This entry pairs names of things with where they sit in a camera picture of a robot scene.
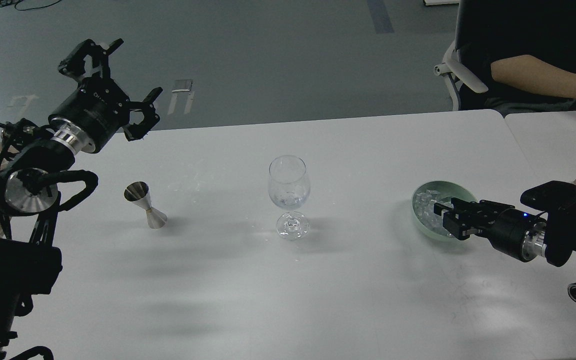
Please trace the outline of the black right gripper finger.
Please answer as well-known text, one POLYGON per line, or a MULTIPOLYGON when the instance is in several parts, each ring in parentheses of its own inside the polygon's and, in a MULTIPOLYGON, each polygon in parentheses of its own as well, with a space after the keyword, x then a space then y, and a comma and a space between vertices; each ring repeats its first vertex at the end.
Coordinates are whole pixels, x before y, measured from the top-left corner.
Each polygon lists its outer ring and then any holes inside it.
POLYGON ((459 217, 454 206, 448 202, 435 202, 432 210, 432 230, 442 236, 454 236, 454 225, 459 217))
POLYGON ((452 197, 450 202, 452 204, 452 209, 456 212, 470 212, 473 214, 500 214, 501 212, 509 209, 509 205, 507 203, 493 202, 485 199, 476 202, 452 197))

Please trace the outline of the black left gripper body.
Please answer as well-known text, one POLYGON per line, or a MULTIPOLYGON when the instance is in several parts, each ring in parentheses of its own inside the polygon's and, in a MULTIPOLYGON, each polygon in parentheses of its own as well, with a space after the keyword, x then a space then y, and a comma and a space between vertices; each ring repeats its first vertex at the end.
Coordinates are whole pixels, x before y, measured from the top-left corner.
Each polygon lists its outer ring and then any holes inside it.
POLYGON ((55 129, 69 123, 82 130, 89 137, 82 150, 96 154, 130 120, 129 101, 128 95, 114 80, 82 80, 50 114, 48 122, 55 129))

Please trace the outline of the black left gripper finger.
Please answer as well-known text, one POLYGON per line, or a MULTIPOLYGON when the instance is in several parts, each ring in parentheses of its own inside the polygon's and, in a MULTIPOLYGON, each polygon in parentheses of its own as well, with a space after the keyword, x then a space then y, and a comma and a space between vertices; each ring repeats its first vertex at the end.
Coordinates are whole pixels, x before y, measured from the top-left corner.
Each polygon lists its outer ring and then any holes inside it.
POLYGON ((142 114, 142 120, 139 123, 126 123, 123 133, 128 141, 139 141, 143 139, 148 132, 153 130, 161 117, 157 114, 154 102, 162 94, 163 88, 153 88, 142 101, 126 100, 126 110, 130 113, 142 114))
POLYGON ((111 78, 109 57, 124 43, 122 38, 116 39, 108 45, 102 45, 85 39, 58 64, 58 72, 82 84, 87 78, 111 78))

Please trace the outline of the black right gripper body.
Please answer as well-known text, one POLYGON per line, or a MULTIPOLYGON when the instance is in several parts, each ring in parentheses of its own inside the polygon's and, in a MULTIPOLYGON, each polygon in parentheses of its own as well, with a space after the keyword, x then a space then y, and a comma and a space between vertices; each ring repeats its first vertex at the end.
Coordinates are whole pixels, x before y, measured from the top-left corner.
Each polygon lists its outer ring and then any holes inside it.
POLYGON ((501 213, 457 212, 454 237, 458 240, 487 239, 497 251, 524 263, 546 256, 547 221, 542 217, 513 205, 501 213))

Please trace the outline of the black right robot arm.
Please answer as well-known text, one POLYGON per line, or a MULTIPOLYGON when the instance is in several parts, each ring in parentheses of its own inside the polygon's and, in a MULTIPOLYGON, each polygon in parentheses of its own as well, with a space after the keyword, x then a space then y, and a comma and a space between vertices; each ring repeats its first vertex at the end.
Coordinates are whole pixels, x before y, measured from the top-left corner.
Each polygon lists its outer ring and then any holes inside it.
MULTIPOLYGON (((555 267, 565 265, 576 253, 576 185, 552 180, 524 191, 519 200, 539 214, 507 203, 457 197, 450 205, 434 205, 433 212, 457 240, 478 236, 521 262, 541 256, 555 267)), ((576 303, 576 283, 567 286, 567 294, 576 303)))

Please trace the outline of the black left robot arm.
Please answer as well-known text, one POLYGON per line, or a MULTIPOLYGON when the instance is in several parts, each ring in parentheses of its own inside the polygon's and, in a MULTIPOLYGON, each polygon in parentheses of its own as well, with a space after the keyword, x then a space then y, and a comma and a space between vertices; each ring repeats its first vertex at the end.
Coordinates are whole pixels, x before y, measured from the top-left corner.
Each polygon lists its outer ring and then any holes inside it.
POLYGON ((33 296, 50 294, 63 269, 53 244, 58 215, 98 187, 96 173, 73 170, 78 153, 100 153, 119 130, 138 141, 160 121, 162 88, 132 101, 111 76, 110 55, 123 42, 85 39, 61 61, 59 73, 77 88, 46 125, 0 122, 0 360, 18 336, 14 319, 32 312, 33 296))

